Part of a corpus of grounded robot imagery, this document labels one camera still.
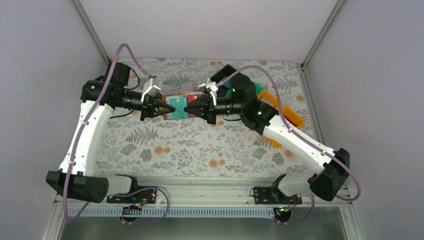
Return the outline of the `teal credit card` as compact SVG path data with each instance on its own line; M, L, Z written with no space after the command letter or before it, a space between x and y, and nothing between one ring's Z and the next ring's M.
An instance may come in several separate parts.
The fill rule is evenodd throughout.
M187 98L185 96L170 96L166 100L167 104L175 107L175 111L169 115L171 119L168 120L184 120L188 119L189 115L184 111L187 106Z

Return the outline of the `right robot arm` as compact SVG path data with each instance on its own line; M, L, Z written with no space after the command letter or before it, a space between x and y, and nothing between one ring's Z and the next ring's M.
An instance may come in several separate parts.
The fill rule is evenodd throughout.
M199 86L204 95L189 103L184 111L215 124L218 115L239 115L250 130L271 139L301 158L313 171L309 178L289 178L282 174L273 183L271 198L278 204L297 194L314 194L332 201L349 176L350 154L343 148L334 150L315 141L288 122L283 114L258 99L256 85L244 74L230 80L229 97L217 97L216 82Z

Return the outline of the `brown leather card holder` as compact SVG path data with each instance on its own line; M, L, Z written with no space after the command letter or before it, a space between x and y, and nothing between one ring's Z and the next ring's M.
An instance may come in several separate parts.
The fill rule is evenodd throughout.
M196 118L197 116L192 113L187 113L184 108L194 100L202 97L204 93L199 90L181 91L175 93L168 93L162 96L162 101L175 108L172 113L167 113L163 116L164 120L185 120Z

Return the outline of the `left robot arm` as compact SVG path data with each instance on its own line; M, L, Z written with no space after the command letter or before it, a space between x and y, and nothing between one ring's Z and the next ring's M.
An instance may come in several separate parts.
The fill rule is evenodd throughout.
M58 170L49 171L46 182L64 199L100 203L119 195L131 203L139 197L137 179L131 175L96 176L96 158L104 130L116 108L140 111L140 119L173 113L163 102L160 88L150 78L142 92L127 88L132 68L108 63L105 75L82 87L78 124L69 150Z

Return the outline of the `red credit card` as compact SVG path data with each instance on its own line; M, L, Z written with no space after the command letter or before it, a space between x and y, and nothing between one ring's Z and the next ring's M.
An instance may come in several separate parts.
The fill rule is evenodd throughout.
M188 117L196 118L203 115L205 95L203 93L190 93L187 95Z

